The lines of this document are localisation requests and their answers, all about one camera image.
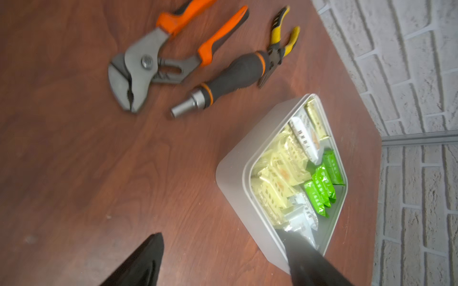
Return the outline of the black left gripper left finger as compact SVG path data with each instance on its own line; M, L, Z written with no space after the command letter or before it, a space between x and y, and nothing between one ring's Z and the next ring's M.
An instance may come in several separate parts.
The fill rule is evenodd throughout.
M150 235L101 286L155 286L164 249L163 235Z

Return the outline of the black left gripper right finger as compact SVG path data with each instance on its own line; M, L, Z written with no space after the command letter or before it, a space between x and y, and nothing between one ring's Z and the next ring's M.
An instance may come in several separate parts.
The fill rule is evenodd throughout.
M347 280L301 234L278 230L295 286L350 286Z

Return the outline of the grey storage box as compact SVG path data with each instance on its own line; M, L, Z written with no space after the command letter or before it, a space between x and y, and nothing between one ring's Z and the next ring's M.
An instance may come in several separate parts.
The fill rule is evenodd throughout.
M277 104L251 130L217 166L216 181L231 207L237 213L245 228L260 248L265 258L283 270L290 272L285 246L267 213L256 200L251 188L251 173L262 152L272 143L274 137L286 126L292 116L305 104L316 100L324 128L333 134L322 101L317 94L306 94Z

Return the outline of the white cookie packet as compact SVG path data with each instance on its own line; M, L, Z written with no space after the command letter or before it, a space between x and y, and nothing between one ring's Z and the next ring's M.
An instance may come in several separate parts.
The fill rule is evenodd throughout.
M290 119L289 124L309 161L314 165L320 165L322 163L324 149L320 144L318 134L311 120L307 117L301 118L294 116Z
M318 229L318 217L310 200L304 193L295 194L287 199L292 206L283 211L286 219L284 230L301 234L317 249L318 245L315 242L313 231Z

